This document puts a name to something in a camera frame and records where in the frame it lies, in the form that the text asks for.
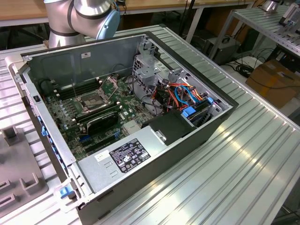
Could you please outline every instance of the warning label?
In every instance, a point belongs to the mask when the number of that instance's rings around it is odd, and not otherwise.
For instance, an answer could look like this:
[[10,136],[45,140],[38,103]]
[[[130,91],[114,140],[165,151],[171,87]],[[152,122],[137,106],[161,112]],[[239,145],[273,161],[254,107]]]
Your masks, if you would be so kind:
[[122,173],[127,173],[151,156],[135,138],[109,153]]

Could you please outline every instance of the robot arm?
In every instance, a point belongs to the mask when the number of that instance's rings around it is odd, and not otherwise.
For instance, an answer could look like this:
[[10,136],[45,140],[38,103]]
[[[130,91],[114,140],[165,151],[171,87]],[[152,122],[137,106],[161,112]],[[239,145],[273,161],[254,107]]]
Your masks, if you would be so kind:
[[84,42],[114,35],[120,12],[112,9],[111,0],[44,0],[50,25],[49,47]]

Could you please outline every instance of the aluminum workbench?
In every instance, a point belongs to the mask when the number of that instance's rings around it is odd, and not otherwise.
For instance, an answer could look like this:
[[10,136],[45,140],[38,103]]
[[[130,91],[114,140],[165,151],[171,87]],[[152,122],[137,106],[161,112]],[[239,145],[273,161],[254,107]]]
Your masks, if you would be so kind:
[[[239,107],[202,147],[98,224],[270,224],[300,177],[300,128],[168,28],[151,26],[116,36],[146,30],[234,98]],[[49,191],[1,218],[0,224],[80,224],[75,209],[65,214],[55,202],[52,191],[60,181],[4,65],[7,55],[41,49],[45,46],[0,53],[0,128],[14,124],[24,129]]]
[[253,49],[253,55],[255,55],[255,51],[258,50],[259,46],[262,44],[265,38],[268,37],[275,41],[277,44],[283,46],[287,50],[293,52],[294,54],[300,57],[300,44],[295,43],[290,38],[283,37],[278,33],[278,30],[283,27],[283,25],[279,24],[279,20],[282,18],[287,9],[288,6],[282,5],[278,6],[277,11],[275,13],[265,12],[260,8],[232,10],[223,28],[221,29],[219,36],[216,39],[216,43],[209,54],[209,58],[212,59],[215,53],[217,52],[218,46],[224,38],[233,18],[238,19],[240,23],[244,23],[263,34],[263,37],[257,42]]

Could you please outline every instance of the cardboard box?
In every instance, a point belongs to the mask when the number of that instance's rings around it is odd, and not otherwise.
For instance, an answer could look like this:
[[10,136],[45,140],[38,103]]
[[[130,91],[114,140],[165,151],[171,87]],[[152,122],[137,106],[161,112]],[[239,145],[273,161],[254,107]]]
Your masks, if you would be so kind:
[[259,65],[246,84],[277,108],[283,107],[300,91],[300,78],[276,60]]

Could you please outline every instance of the blue clip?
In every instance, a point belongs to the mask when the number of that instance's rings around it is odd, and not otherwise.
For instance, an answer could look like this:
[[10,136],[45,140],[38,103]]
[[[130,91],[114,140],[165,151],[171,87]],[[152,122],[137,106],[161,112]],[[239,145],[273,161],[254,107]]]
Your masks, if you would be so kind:
[[114,137],[115,139],[118,139],[120,135],[120,130],[118,130],[116,133],[114,133]]
[[214,100],[213,100],[211,97],[208,97],[207,100],[208,100],[208,102],[211,103],[211,104],[214,102]]
[[71,185],[68,184],[67,186],[60,189],[60,198],[63,199],[63,198],[65,198],[68,195],[73,194],[73,193],[74,193],[74,191],[73,191]]
[[182,114],[183,114],[185,117],[188,117],[188,116],[190,116],[191,114],[193,114],[193,113],[195,113],[195,112],[196,112],[196,110],[195,110],[192,106],[190,106],[190,107],[184,109],[184,110],[182,111]]
[[89,138],[90,138],[89,135],[85,135],[85,136],[83,136],[82,138],[79,139],[79,142],[83,142],[83,141],[85,141],[85,140],[87,140]]
[[42,135],[43,135],[43,136],[46,136],[46,135],[47,135],[47,131],[46,131],[45,126],[42,126]]
[[57,153],[56,148],[52,146],[52,150],[54,151],[54,153]]

